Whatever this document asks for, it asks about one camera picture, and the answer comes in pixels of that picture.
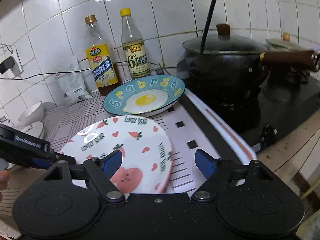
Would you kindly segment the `person left hand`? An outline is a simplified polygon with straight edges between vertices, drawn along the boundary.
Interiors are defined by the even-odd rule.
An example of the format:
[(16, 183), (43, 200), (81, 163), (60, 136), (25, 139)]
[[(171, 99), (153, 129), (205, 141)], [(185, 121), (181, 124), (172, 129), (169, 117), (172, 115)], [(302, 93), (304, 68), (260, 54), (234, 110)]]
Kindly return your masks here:
[(2, 191), (7, 189), (9, 181), (9, 172), (7, 170), (0, 172), (0, 199), (2, 199)]

